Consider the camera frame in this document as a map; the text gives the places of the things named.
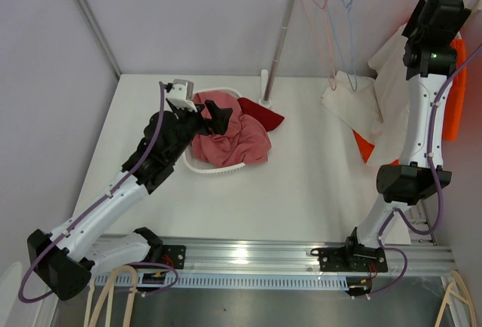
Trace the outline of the white t shirt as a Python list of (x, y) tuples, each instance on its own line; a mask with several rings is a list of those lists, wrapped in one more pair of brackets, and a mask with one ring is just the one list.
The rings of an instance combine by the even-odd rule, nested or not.
[(321, 104), (352, 129), (362, 159), (373, 167), (397, 163), (405, 144), (410, 106), (402, 60), (404, 27), (368, 60), (375, 78), (339, 71), (337, 88), (321, 98)]

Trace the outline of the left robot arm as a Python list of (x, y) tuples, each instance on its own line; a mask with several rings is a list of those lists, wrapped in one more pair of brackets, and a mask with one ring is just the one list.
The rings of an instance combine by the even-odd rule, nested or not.
[(136, 151), (122, 165), (107, 190), (81, 214), (51, 232), (39, 229), (27, 239), (30, 273), (61, 301), (78, 295), (91, 279), (123, 264), (155, 267), (163, 241), (147, 227), (137, 228), (106, 249), (94, 247), (98, 238), (129, 208), (151, 195), (174, 171), (176, 161), (195, 136), (227, 132), (231, 108), (208, 99), (182, 109), (154, 113)]

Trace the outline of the pink wire hanger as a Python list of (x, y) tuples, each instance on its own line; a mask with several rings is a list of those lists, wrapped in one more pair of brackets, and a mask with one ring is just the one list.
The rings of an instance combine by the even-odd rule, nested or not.
[(300, 0), (319, 61), (325, 71), (329, 89), (337, 89), (334, 67), (333, 32), (329, 22), (330, 0)]

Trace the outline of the pink t shirt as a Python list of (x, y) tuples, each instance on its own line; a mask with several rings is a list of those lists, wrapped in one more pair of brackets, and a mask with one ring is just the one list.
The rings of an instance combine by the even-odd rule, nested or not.
[(215, 90), (194, 95), (195, 103), (206, 100), (214, 101), (219, 108), (230, 108), (233, 113), (225, 134), (194, 137), (191, 143), (192, 155), (217, 168), (268, 162), (272, 145), (261, 123), (243, 113), (237, 99), (229, 93)]

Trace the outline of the dark red t shirt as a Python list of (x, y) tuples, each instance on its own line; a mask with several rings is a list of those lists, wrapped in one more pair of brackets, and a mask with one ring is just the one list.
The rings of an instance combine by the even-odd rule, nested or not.
[(284, 116), (245, 97), (240, 97), (237, 101), (242, 112), (257, 120), (267, 132), (274, 131), (285, 120)]

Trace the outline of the blue wire hanger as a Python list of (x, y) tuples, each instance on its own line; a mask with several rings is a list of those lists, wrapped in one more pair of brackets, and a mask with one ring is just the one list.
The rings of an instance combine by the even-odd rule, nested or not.
[(344, 10), (346, 11), (346, 20), (348, 24), (348, 41), (349, 41), (349, 61), (346, 60), (344, 53), (341, 47), (341, 41), (338, 37), (339, 31), (335, 29), (334, 21), (331, 16), (329, 3), (331, 0), (324, 0), (325, 1), (325, 13), (328, 16), (328, 22), (331, 27), (332, 36), (335, 42), (335, 46), (337, 48), (340, 62), (342, 65), (342, 70), (347, 74), (347, 80), (349, 82), (351, 91), (354, 93), (358, 90), (358, 75), (355, 67), (356, 61), (356, 47), (354, 42), (354, 28), (353, 28), (353, 21), (352, 21), (352, 5), (355, 0), (335, 0), (342, 4)]

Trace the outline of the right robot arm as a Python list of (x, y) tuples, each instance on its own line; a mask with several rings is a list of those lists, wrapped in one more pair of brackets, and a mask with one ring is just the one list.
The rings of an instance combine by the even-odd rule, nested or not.
[(407, 69), (409, 115), (399, 162), (382, 165), (377, 173), (378, 198), (368, 217), (354, 228), (343, 247), (319, 256), (321, 270), (332, 263), (335, 271), (388, 270), (383, 236), (395, 217), (423, 235), (405, 215), (431, 196), (437, 197), (440, 222), (444, 215), (443, 189), (452, 173), (444, 169), (441, 141), (445, 109), (454, 79), (471, 62), (459, 61), (453, 46), (471, 11), (463, 0), (419, 0), (402, 35), (407, 39), (403, 64)]

